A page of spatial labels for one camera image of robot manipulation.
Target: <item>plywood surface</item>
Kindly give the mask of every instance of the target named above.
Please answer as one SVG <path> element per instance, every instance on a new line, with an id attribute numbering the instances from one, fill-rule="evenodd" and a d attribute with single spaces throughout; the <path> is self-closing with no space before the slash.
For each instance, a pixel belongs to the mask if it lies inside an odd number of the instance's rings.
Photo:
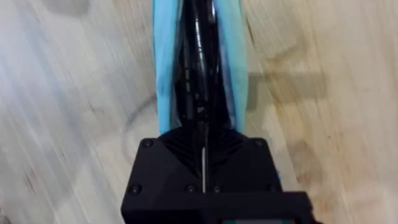
<path id="1" fill-rule="evenodd" d="M 398 1 L 243 4 L 246 134 L 319 220 L 397 223 Z M 0 220 L 122 223 L 135 148 L 158 135 L 151 1 L 0 5 Z"/>

